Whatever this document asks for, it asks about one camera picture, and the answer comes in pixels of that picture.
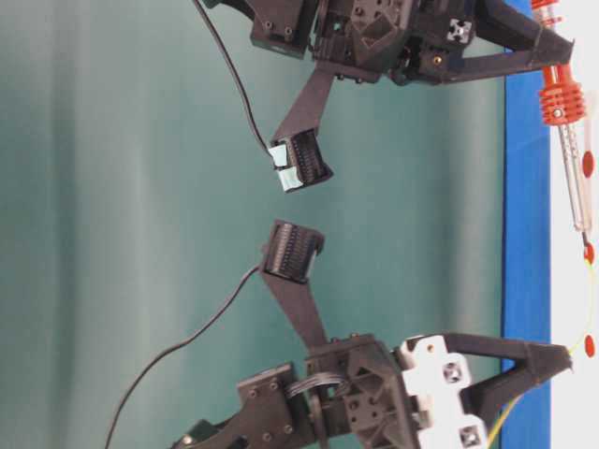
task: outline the wire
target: wire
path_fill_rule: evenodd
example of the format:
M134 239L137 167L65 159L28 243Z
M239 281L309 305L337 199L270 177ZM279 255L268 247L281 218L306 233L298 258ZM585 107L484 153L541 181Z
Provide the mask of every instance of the wire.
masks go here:
M223 58L225 58L225 62L226 62L226 66L228 67L228 71L231 72L231 76L233 77L233 80L235 81L237 90L239 91L239 93L241 95L241 102L243 103L243 108L245 109L245 116L247 117L247 121L250 125L250 129L252 130L252 133L254 134L254 137L256 138L256 141L258 142L258 144L260 145L262 150L270 156L269 147L265 143L264 138L262 138L262 136L260 135L260 131L258 130L258 127L256 125L256 120L254 120L254 113L252 112L252 106L250 105L250 100L247 96L247 93L245 92L245 88L243 87L243 83L241 82L240 76L237 73L237 69L233 65L233 61L231 61L231 57L229 56L228 51L226 51L226 47L225 47L225 44L223 43L223 39L221 39L218 32L216 31L216 28L214 28L214 25L212 24L210 18L208 17L208 14L206 13L206 10L199 3L199 0L192 0L192 2L196 6L197 12L199 12L199 15L201 16L202 20L204 21L204 23L206 23L208 30L210 31L212 37L214 38L214 41L216 42L216 46L218 47L218 50L223 55Z
M505 407L505 410L502 412L502 414L497 419L497 422L495 422L495 425L489 432L489 438L488 438L489 444L487 445L488 448L490 448L493 445L493 442L497 438L497 435L499 435L499 431L502 429L502 426L504 425L504 422L507 419L507 416L509 416L509 414L512 413L512 410L514 410L514 407L516 407L516 404L518 404L520 398L522 398L522 396L518 396L517 398L512 399L507 404L507 407Z
M183 340L180 343L174 344L173 346L170 346L169 348L162 351L154 359L152 359L152 361L148 365L146 365L146 367L141 371L141 373L138 375L138 377L136 377L135 381L133 381L133 383L126 389L123 397L119 401L119 405L117 406L116 411L110 421L109 433L106 437L106 444L104 445L104 449L109 449L110 442L112 440L112 435L114 434L114 429L116 428L116 424L119 420L119 416L121 415L121 411L123 410L123 407L126 404L129 397L133 393L133 390L135 390L135 388L138 386L139 382L141 382L141 379L143 379L143 377L148 373L148 371L150 369L152 369L152 367L156 363L158 363L160 360L162 360L164 357L166 357L169 354L174 353L175 351L183 348L184 346L187 346L189 343L191 343L197 337L202 335L210 326L212 326L212 324L214 324L214 322L220 318L220 316L226 311L226 309L228 309L228 306L230 306L233 303L233 301L235 300L235 297L237 297L237 294L240 292L241 288L245 285L247 280L250 279L250 277L254 273L256 273L258 270L259 270L259 266L255 266L255 267L251 268L249 271L247 271L241 277L241 281L240 281L239 285L237 286L237 288L235 289L235 291L225 301L225 304L223 304L223 306L221 306L221 308L218 310L218 312L215 313L212 316L212 318L210 320L208 320L208 322L204 326L202 326L200 329L198 329L196 332L194 332L186 340Z
M580 346L580 344L584 340L585 336L591 330L591 327L592 327L592 318L594 316L596 279L595 279L594 270L592 269L592 263L589 260L586 260L586 262L587 262L587 266L589 268L589 275L591 277L591 309L589 311L589 321L587 322L587 325L586 325L584 331L582 332L582 334L578 338L578 340L575 343L575 345L572 346L570 349L568 349L568 353L570 353L570 355L573 354L578 349L578 347ZM509 402L509 404L507 404L507 407L505 408L505 410L502 412L502 414L499 416L499 418L495 422L495 425L493 426L493 428L489 432L489 438L488 438L489 444L487 446L488 448L490 448L493 445L493 442L495 441L495 438L497 438L497 435L499 435L499 432L502 429L502 426L504 425L505 420L507 419L507 417L509 416L509 414L512 413L512 410L514 410L514 407L516 407L516 404L518 404L518 402L520 401L521 398L522 398L522 396L518 396L517 398L511 400Z
M591 306L590 306L590 310L589 310L589 319L587 321L586 327L580 334L580 337L578 337L577 342L574 344L574 346L572 346L570 349L568 349L568 352L570 354L574 353L578 349L580 344L584 341L585 337L590 333L590 331L592 329L593 316L595 315L595 284L596 284L595 272L592 269L591 262L587 259L585 259L585 261L589 268L589 276L591 277Z

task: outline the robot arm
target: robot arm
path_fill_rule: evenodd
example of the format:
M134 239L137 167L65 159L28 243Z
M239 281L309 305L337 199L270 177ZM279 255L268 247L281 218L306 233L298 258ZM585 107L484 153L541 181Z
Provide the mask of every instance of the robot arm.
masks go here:
M218 0L204 0L208 7ZM270 141L274 169L286 192L332 176L316 136L335 78L357 83L388 76L452 83L567 64L573 44L503 0L225 0L253 21L252 43L302 58L313 75ZM315 18L314 45L310 45ZM475 36L510 52L464 58Z
M317 231L277 221L260 268L306 344L307 377L285 363L241 381L238 413L216 426L198 422L172 449L326 449L347 433L366 449L486 449L506 402L571 367L563 346L520 340L437 334L391 351L373 335L327 340L309 288L323 245ZM515 365L475 383L465 355Z

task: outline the black cable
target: black cable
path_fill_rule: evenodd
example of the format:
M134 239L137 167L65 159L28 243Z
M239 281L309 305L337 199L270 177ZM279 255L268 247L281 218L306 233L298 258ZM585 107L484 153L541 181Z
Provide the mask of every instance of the black cable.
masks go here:
M231 72L231 76L233 77L233 80L237 85L237 90L240 92L241 102L243 103L243 108L245 109L245 116L247 117L247 121L250 124L250 129L252 129L252 133L254 133L254 137L256 138L260 147L262 147L262 150L270 156L269 147L264 142L264 139L260 135L260 131L258 131L258 127L256 126L256 121L254 120L254 113L252 112L250 100L247 96L247 93L245 92L243 84L241 83L241 79L239 74L237 73L237 69L233 65L233 61L231 61L231 57L228 55L228 51L226 51L223 40L218 35L216 28L214 28L214 25L212 24L210 18L208 17L208 14L206 13L206 10L199 3L199 0L192 0L192 2L196 6L197 12L199 12L199 15L203 19L204 23L206 23L206 26L208 27L208 30L210 31L212 37L214 37L214 41L216 42L218 50L223 55L223 58L225 58L226 66L228 67L229 72Z
M247 271L241 277L241 281L240 281L239 285L237 286L237 288L235 289L235 291L226 300L225 304L223 304L223 306L218 310L218 312L215 313L210 320L208 320L208 323L206 323L202 328L200 328L196 332L194 332L191 335L191 337L189 337L187 340L183 340L180 343L170 346L169 348L162 351L148 365L146 365L146 367L141 371L141 373L138 375L138 377L136 377L135 381L133 381L133 383L127 388L123 397L119 401L119 405L116 408L116 412L114 413L114 415L112 416L112 420L110 421L109 433L106 437L106 444L104 445L104 449L109 449L110 442L112 440L112 434L114 433L114 429L116 428L116 424L119 420L119 416L121 415L121 411L123 410L123 407L126 404L129 397L131 396L131 393L133 393L133 390L138 386L139 382L141 382L141 379L143 379L143 377L148 373L148 371L150 369L152 369L152 367L156 363L158 363L160 360L162 360L164 357L166 357L167 355L169 355L171 353L174 353L175 351L183 348L184 346L187 346L189 343L191 343L197 337L202 335L210 326L212 326L212 324L220 318L220 316L226 311L226 309L228 309L228 306L230 306L232 304L233 300L235 300L235 297L240 292L241 288L245 285L247 280L250 279L250 276L252 276L258 270L259 270L259 266L256 265L255 267L253 267L252 269Z

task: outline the white surface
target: white surface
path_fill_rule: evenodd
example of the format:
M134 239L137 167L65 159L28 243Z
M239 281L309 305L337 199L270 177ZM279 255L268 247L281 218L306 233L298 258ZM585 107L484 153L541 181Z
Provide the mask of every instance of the white surface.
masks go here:
M592 129L599 130L598 118L592 104L599 90L599 64L597 63L597 38L599 5L596 2L562 1L561 12L565 21L558 28L560 34L576 40L572 67L575 78L582 83L590 103ZM579 145L584 142L580 126ZM599 155L597 132L592 136L595 159ZM599 196L597 173L592 185L593 226L591 241L599 250ZM592 335L597 341L597 297L595 287L595 311L591 313L591 282L586 263L582 259L580 235L574 231L559 137L556 130L551 134L551 336L552 340L569 347L585 331L592 319ZM589 359L584 352L584 342L573 353L574 371L558 376L552 384L551 442L552 449L573 446L596 445L596 404L599 403L599 358Z

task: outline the red tool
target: red tool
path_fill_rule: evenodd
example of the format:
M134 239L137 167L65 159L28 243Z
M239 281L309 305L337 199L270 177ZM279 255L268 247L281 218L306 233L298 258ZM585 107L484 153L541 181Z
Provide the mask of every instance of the red tool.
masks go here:
M532 0L533 14L537 22L555 30L563 17L555 12L560 0ZM586 117L584 95L574 80L572 68L554 65L543 69L545 89L540 93L543 121L556 126L560 133L565 175L570 194L574 228L582 233L584 256L592 263L594 249L588 240L592 228L591 175L594 157L590 140L581 154L578 147L576 125Z

